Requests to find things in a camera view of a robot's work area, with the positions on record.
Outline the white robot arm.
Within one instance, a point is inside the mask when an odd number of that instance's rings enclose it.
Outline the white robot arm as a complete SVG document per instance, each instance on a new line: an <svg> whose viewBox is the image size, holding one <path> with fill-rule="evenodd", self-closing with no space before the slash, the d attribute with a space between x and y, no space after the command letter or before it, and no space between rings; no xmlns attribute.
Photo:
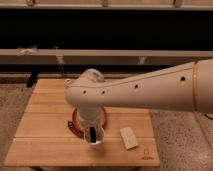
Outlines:
<svg viewBox="0 0 213 171"><path fill-rule="evenodd" d="M102 138L104 107L132 107L213 113L213 59L107 82L88 69L65 84L66 101L77 108L85 137Z"/></svg>

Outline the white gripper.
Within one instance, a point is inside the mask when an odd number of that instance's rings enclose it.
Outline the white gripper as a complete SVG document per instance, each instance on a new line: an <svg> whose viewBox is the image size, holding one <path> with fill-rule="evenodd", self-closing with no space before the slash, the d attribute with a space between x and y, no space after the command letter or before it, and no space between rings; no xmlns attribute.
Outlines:
<svg viewBox="0 0 213 171"><path fill-rule="evenodd" d="M104 137L104 129L101 127L102 109L100 107L79 107L77 118L80 125L86 130L85 140L90 142L90 127L98 129L98 139Z"/></svg>

